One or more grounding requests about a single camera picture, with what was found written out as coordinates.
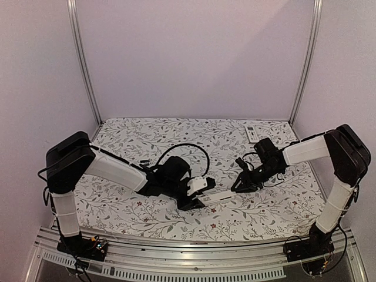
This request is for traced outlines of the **white air conditioner remote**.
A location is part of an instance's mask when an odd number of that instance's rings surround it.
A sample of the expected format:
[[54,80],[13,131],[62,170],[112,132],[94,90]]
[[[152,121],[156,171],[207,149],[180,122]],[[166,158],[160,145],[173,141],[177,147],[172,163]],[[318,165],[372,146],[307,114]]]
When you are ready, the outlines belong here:
[[250,143],[256,144],[260,141],[257,132],[253,126],[245,126],[245,130]]

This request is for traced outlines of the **right aluminium frame post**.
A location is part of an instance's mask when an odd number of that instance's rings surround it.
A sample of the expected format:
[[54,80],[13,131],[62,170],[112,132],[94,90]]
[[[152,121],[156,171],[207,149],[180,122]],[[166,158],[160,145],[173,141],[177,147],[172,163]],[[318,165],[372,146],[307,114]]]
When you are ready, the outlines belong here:
[[320,28],[322,8],[323,8],[323,1],[315,0],[314,6],[313,6],[312,20],[311,20],[311,25],[310,25],[310,33],[308,37],[307,50],[306,50],[304,62],[303,62],[303,68],[302,68],[301,75],[298,81],[293,108],[291,110],[290,117],[288,120],[291,127],[294,126],[297,120],[300,106],[303,101],[303,95],[304,95],[304,91],[305,91],[306,84],[308,81],[310,68],[311,68],[311,64],[313,61],[313,57],[314,57],[315,46],[317,43],[317,36],[318,36],[319,28]]

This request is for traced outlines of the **left aluminium frame post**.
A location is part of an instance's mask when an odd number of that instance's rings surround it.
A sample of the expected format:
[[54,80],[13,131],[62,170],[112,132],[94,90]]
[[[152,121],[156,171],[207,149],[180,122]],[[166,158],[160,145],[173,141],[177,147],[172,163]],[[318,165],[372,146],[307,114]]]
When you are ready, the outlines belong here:
[[73,35],[73,43],[74,43],[76,55],[78,58],[80,72],[81,72],[82,79],[83,79],[83,84],[84,84],[85,91],[88,97],[90,108],[93,113],[93,117],[96,123],[100,125],[102,123],[102,117],[101,117],[99,106],[95,97],[92,81],[90,78],[89,68],[88,68],[88,64],[86,61],[83,40],[82,40],[82,36],[80,33],[77,3],[74,0],[67,0],[66,3],[68,7],[69,22],[70,22],[70,26],[72,30],[72,35]]

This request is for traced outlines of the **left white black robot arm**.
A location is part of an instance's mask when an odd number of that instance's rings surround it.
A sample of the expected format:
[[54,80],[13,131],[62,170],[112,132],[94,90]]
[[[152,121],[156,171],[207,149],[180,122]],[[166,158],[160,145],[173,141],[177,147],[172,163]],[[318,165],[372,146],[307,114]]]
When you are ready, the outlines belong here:
[[204,176],[192,177],[189,164],[181,157],[170,156],[163,164],[152,167],[137,166],[93,145],[83,131],[47,151],[43,172],[60,232],[65,237],[63,242],[75,255],[88,248],[80,236],[73,192],[83,175],[101,177],[142,196],[172,197],[182,210],[199,207],[195,196],[209,186]]

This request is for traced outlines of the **aluminium frame post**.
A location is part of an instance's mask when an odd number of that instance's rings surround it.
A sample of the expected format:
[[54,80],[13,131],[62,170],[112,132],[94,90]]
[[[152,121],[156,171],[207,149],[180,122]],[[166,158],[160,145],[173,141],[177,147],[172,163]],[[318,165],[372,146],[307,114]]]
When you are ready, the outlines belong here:
[[291,127],[294,126],[297,120],[300,106],[303,101],[303,95],[304,95],[304,91],[305,91],[306,84],[308,81],[310,68],[311,68],[311,64],[313,61],[313,57],[314,57],[315,46],[317,43],[317,36],[318,36],[319,28],[320,28],[322,8],[323,8],[323,1],[315,0],[314,6],[313,6],[312,20],[311,20],[311,25],[310,25],[310,33],[308,37],[307,50],[306,50],[304,62],[303,62],[303,68],[302,68],[301,75],[298,81],[293,108],[291,110],[290,117],[288,120]]
[[85,91],[88,97],[90,108],[93,113],[93,117],[96,123],[100,125],[102,123],[102,117],[101,117],[99,106],[95,97],[92,81],[90,78],[89,68],[88,68],[88,64],[86,61],[83,40],[82,40],[82,36],[80,33],[77,3],[74,0],[67,0],[66,3],[68,7],[69,22],[70,22],[70,26],[72,30],[72,35],[73,35],[73,43],[74,43],[76,55],[78,58],[80,72],[81,72],[82,79],[83,79],[83,84],[84,84]]

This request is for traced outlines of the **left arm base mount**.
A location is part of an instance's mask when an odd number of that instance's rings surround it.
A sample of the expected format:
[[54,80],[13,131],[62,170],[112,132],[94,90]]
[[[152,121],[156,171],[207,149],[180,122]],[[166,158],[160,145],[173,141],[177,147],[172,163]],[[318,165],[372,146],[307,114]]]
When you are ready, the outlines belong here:
[[66,254],[70,254],[74,258],[84,258],[95,261],[104,261],[108,250],[108,241],[101,239],[98,235],[90,239],[82,236],[81,231],[78,235],[64,236],[62,234],[60,224],[57,221],[60,234],[57,250]]

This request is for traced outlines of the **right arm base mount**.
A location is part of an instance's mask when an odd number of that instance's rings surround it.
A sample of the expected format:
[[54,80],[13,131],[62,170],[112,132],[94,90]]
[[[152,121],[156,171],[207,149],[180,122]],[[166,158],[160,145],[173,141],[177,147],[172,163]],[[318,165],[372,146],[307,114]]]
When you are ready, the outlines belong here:
[[316,226],[313,226],[308,233],[308,239],[286,242],[283,246],[283,253],[288,262],[328,254],[334,251],[331,236],[332,232],[323,233]]

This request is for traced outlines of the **floral patterned table mat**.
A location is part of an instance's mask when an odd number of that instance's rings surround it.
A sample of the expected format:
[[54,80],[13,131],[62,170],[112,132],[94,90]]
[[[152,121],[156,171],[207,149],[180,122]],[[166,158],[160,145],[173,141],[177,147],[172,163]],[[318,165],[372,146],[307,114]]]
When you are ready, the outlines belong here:
[[260,165],[249,135],[277,148],[296,140],[281,121],[113,118],[93,144],[136,165],[182,158],[187,210],[165,194],[142,196],[101,177],[84,175],[75,189],[81,228],[188,241],[246,241],[304,236],[325,202],[308,163],[288,167],[255,192],[234,193],[240,172]]

